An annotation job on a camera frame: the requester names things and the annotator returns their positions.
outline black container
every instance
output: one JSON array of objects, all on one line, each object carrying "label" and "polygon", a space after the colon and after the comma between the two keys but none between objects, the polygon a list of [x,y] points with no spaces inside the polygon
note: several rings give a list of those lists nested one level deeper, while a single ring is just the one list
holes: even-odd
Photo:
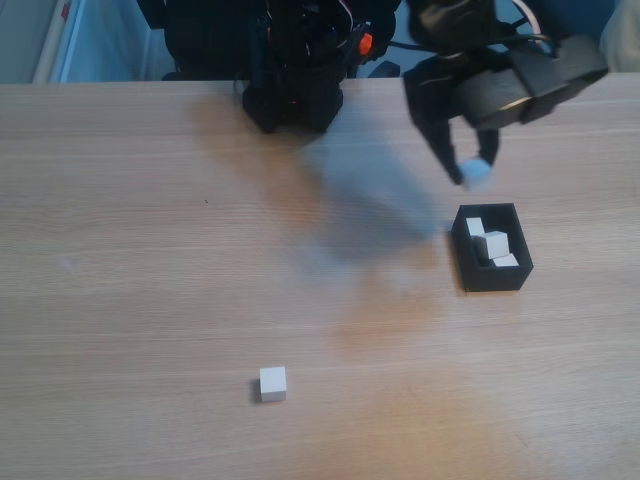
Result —
[{"label": "black container", "polygon": [[[486,232],[504,232],[509,236],[509,249],[519,266],[495,267],[478,256],[466,222],[467,218],[472,217],[482,219]],[[451,228],[451,238],[460,278],[468,292],[520,290],[533,270],[533,262],[513,203],[462,205]]]}]

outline wood grain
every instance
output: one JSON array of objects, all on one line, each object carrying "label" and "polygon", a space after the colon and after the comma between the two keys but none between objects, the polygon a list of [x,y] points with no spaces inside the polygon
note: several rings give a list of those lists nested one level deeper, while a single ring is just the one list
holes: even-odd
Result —
[{"label": "wood grain", "polygon": [[[470,195],[398,80],[323,137],[225,83],[1,87],[0,478],[640,478],[638,92],[505,130]],[[536,267],[465,294],[445,231],[504,201]]]}]

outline wire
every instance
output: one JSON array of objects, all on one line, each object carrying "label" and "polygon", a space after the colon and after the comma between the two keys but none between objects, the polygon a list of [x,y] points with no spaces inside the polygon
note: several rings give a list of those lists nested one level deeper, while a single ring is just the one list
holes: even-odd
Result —
[{"label": "wire", "polygon": [[531,11],[529,6],[524,3],[522,0],[513,0],[514,5],[522,12],[522,14],[527,17],[527,21],[531,24],[531,28],[533,29],[533,33],[540,35],[542,30],[540,29],[540,24],[538,23],[538,19]]},{"label": "wire", "polygon": [[[477,50],[483,47],[490,47],[492,45],[513,45],[515,43],[526,42],[529,40],[537,40],[546,43],[551,48],[552,55],[555,56],[558,50],[557,42],[547,35],[542,35],[540,33],[532,33],[526,35],[514,35],[512,37],[502,37],[502,38],[494,38],[487,42],[480,43],[471,48],[464,49],[465,51],[469,50]],[[390,47],[402,48],[404,50],[413,50],[419,52],[431,52],[428,48],[422,47],[420,45],[411,45],[409,43],[401,43],[401,42],[389,42],[388,45]]]},{"label": "wire", "polygon": [[511,26],[513,28],[520,28],[522,25],[526,25],[527,23],[529,23],[529,20],[527,20],[527,17],[522,17],[520,20],[513,22]]},{"label": "wire", "polygon": [[412,45],[410,43],[402,42],[389,42],[387,45],[390,47],[402,48],[403,50],[415,50],[418,52],[431,52],[431,50],[421,47],[420,45]]}]

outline white cube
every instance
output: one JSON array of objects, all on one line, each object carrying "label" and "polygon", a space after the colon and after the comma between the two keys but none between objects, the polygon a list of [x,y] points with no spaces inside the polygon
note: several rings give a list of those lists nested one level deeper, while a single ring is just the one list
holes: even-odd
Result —
[{"label": "white cube", "polygon": [[284,367],[260,369],[260,395],[263,402],[280,402],[287,398]]},{"label": "white cube", "polygon": [[469,229],[469,235],[472,237],[484,233],[484,225],[482,224],[482,219],[479,217],[467,218],[467,228]]},{"label": "white cube", "polygon": [[460,163],[462,183],[471,192],[486,191],[491,187],[491,165],[483,158],[469,158]]},{"label": "white cube", "polygon": [[506,257],[494,258],[491,262],[496,267],[517,267],[520,265],[516,257],[513,256],[513,253],[510,253]]},{"label": "white cube", "polygon": [[509,255],[509,237],[503,232],[483,233],[475,237],[478,253],[487,260]]}]

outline white wall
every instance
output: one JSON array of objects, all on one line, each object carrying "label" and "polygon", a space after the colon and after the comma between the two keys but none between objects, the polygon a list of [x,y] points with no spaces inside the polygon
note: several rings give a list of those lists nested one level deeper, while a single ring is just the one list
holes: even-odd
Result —
[{"label": "white wall", "polygon": [[81,1],[84,4],[76,20],[71,61],[63,81],[145,80],[151,29],[138,3],[135,0]]},{"label": "white wall", "polygon": [[0,0],[0,83],[31,82],[55,6],[56,0]]}]

